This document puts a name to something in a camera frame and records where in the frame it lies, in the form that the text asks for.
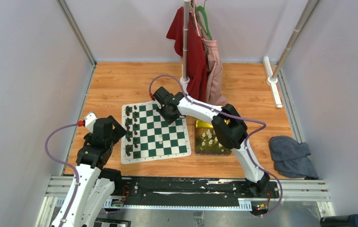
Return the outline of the green white chess board mat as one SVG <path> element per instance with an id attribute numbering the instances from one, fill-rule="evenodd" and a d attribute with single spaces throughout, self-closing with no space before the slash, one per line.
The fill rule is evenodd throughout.
<path id="1" fill-rule="evenodd" d="M 168 124 L 157 112 L 155 101 L 122 106 L 122 125 L 127 134 L 121 139 L 124 165 L 187 157 L 192 154 L 184 117 Z M 163 144 L 159 144 L 159 135 Z"/>

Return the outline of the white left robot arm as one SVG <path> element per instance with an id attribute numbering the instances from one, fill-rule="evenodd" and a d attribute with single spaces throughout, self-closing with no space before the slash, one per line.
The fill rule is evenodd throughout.
<path id="1" fill-rule="evenodd" d="M 52 227 L 92 227 L 107 198 L 123 190 L 121 171 L 104 166 L 127 131 L 113 116 L 98 118 L 93 112 L 74 126 L 84 126 L 88 134 L 77 153 L 76 166 L 64 163 L 74 176 Z"/>

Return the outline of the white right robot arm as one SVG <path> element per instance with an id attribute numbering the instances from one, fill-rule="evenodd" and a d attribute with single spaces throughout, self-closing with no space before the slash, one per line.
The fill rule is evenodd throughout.
<path id="1" fill-rule="evenodd" d="M 269 174 L 263 171 L 251 148 L 246 119 L 234 106 L 210 105 L 182 92 L 174 95 L 164 87 L 158 88 L 150 97 L 158 103 L 157 112 L 169 124 L 181 116 L 191 116 L 211 124 L 218 142 L 231 150 L 242 166 L 246 191 L 257 198 L 267 192 Z"/>

